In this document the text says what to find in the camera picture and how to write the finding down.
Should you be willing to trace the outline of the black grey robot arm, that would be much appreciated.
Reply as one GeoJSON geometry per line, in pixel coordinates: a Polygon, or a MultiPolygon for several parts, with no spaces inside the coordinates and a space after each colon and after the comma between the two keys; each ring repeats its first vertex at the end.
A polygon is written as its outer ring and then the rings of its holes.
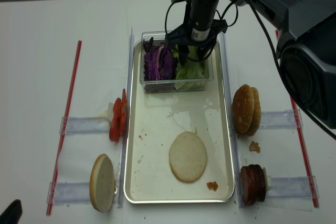
{"type": "MultiPolygon", "coordinates": [[[[335,0],[229,0],[249,5],[256,18],[278,30],[271,47],[280,78],[295,103],[322,129],[335,128],[335,0]]],[[[203,54],[227,30],[224,18],[215,19],[219,0],[185,2],[183,23],[167,32],[166,41],[198,46],[203,54]]]]}

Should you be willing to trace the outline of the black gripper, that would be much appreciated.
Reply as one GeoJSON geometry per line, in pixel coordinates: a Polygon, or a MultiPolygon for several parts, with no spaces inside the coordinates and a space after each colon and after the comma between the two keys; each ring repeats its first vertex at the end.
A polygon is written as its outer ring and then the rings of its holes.
{"type": "Polygon", "coordinates": [[[217,35],[226,32],[226,20],[214,19],[208,30],[198,30],[194,27],[189,30],[187,24],[182,24],[178,28],[165,35],[165,41],[171,45],[178,45],[179,62],[186,64],[190,58],[188,46],[197,46],[197,55],[199,59],[204,59],[207,55],[207,48],[216,43],[217,35]]]}

